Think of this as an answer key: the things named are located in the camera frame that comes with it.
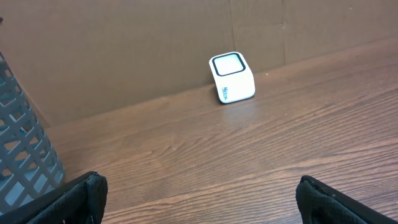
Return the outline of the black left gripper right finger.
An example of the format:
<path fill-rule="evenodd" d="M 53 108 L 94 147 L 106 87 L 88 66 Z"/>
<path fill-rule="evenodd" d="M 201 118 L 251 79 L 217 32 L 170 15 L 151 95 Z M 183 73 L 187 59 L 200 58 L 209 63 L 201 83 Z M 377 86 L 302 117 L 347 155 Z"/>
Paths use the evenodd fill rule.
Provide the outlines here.
<path fill-rule="evenodd" d="M 397 224 L 309 175 L 301 177 L 295 199 L 304 224 Z"/>

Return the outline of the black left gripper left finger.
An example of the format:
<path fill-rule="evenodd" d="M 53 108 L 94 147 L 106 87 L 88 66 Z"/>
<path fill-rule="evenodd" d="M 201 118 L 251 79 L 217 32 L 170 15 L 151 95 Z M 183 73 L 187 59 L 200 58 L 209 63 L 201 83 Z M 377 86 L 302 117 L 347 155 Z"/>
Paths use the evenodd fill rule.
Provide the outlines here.
<path fill-rule="evenodd" d="M 90 171 L 1 215 L 1 224 L 101 223 L 107 194 L 106 177 Z"/>

